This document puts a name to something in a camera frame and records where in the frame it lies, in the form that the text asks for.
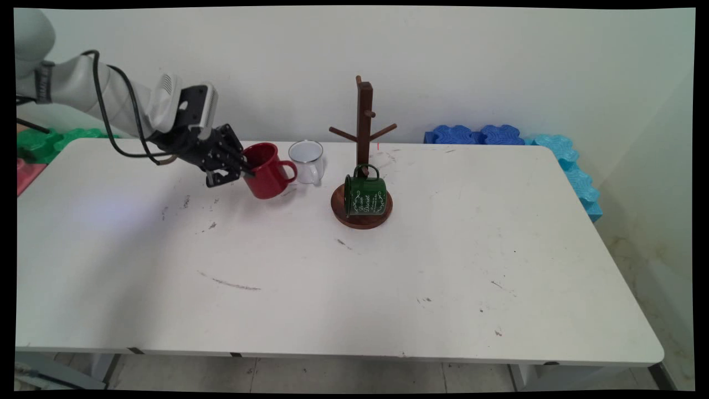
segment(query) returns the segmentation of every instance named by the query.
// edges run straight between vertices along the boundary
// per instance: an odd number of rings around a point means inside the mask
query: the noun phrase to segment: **scuff mark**
[[[240,290],[247,290],[247,291],[260,291],[260,290],[261,290],[261,288],[247,287],[246,285],[238,285],[238,284],[227,283],[227,282],[224,281],[224,280],[219,280],[218,278],[210,277],[210,276],[208,276],[208,275],[202,273],[202,272],[199,271],[199,270],[197,271],[197,273],[201,274],[201,275],[204,276],[204,277],[207,277],[207,278],[211,279],[212,281],[216,281],[216,282],[219,283],[219,284],[224,284],[224,285],[228,285],[228,286],[230,286],[230,287],[239,288]]]
[[[340,244],[342,244],[342,245],[344,245],[345,247],[347,247],[347,249],[349,249],[350,251],[352,250],[352,248],[350,248],[349,246],[347,246],[347,244],[345,244],[344,242],[342,242],[342,240],[339,240],[339,239],[338,239],[337,242],[340,243]]]

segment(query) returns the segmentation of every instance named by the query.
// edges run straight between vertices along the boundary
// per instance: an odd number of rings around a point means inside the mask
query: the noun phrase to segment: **blue foam block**
[[[463,125],[438,126],[433,131],[424,133],[423,139],[424,143],[429,140],[434,144],[477,144],[473,132]]]
[[[487,136],[483,134],[481,131],[474,131],[473,132],[473,140],[475,140],[475,144],[485,144],[485,139]]]
[[[579,159],[579,153],[572,148],[574,142],[560,134],[555,136],[540,134],[535,137],[532,145],[552,150],[563,170],[569,170],[572,165],[576,165],[576,160]]]
[[[581,200],[584,209],[591,207],[600,195],[598,190],[591,185],[593,183],[591,176],[579,169],[576,163],[574,163],[574,168],[565,170],[564,173],[566,173],[566,178],[569,179],[569,183],[571,183],[571,187],[579,197],[579,200]]]
[[[603,211],[601,210],[601,207],[598,206],[597,202],[594,202],[589,208],[587,208],[586,213],[588,214],[588,217],[591,218],[593,223],[596,223],[596,221],[603,216]]]
[[[432,131],[427,131],[426,133],[423,134],[423,143],[424,144],[435,144],[436,142],[436,133],[433,133]]]
[[[525,141],[520,138],[520,131],[514,126],[502,125],[500,127],[488,125],[482,128],[482,134],[487,136],[485,144],[493,146],[524,146]]]

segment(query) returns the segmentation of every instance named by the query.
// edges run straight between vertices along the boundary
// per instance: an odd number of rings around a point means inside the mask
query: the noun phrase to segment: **mug handle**
[[[286,180],[286,183],[292,183],[292,182],[296,179],[296,177],[298,177],[298,168],[296,168],[296,164],[295,164],[295,163],[292,163],[292,162],[289,161],[289,160],[280,160],[280,161],[278,161],[278,164],[281,165],[281,166],[287,165],[287,166],[290,166],[291,169],[293,169],[293,177],[291,177],[290,179]]]
[[[354,169],[354,173],[353,173],[354,176],[353,177],[357,177],[357,172],[359,171],[359,169],[362,166],[367,166],[368,168],[374,169],[376,171],[376,179],[375,180],[379,180],[379,169],[375,168],[373,165],[371,165],[369,163],[360,163],[359,165],[357,165]]]
[[[310,171],[311,175],[313,176],[314,182],[320,181],[320,179],[318,178],[318,169],[315,167],[315,165],[308,164],[308,170]]]

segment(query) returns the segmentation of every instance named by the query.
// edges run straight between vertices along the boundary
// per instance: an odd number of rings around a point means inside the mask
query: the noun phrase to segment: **wooden mug tree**
[[[374,96],[374,90],[372,89],[372,84],[369,82],[363,82],[359,75],[357,75],[355,79],[357,81],[357,137],[345,133],[340,129],[335,129],[332,126],[330,127],[330,131],[338,136],[357,143],[357,165],[359,165],[362,163],[369,163],[369,143],[396,129],[396,124],[391,124],[375,134],[370,135],[372,129],[372,118],[376,116],[376,114],[372,111],[372,97]],[[362,172],[365,175],[369,174],[367,168],[362,168]],[[345,213],[345,185],[343,184],[333,192],[333,195],[330,198],[330,206],[333,208],[333,212],[335,213],[337,220],[342,222],[342,224],[352,227],[353,229],[364,230],[373,229],[374,227],[384,223],[391,213],[393,201],[391,199],[391,194],[389,194],[389,191],[387,190],[386,209],[383,214],[376,216],[353,215],[347,217]]]

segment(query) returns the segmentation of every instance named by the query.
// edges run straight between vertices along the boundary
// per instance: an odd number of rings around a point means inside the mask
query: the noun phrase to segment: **light blue foam block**
[[[586,213],[588,214],[588,217],[591,218],[593,223],[596,223],[596,221],[603,216],[603,211],[601,210],[601,207],[598,206],[597,202],[594,202],[588,209],[586,209]]]
[[[574,163],[571,169],[565,170],[564,173],[566,174],[566,178],[569,179],[569,183],[571,183],[571,187],[579,197],[579,200],[581,200],[581,203],[584,205],[584,209],[588,209],[598,201],[600,193],[591,185],[593,179],[591,179],[591,176],[587,173],[579,169],[576,163]]]
[[[540,134],[535,137],[532,145],[547,147],[552,150],[563,170],[569,170],[572,165],[576,164],[576,160],[579,159],[579,153],[572,148],[574,142],[561,134],[554,136]]]

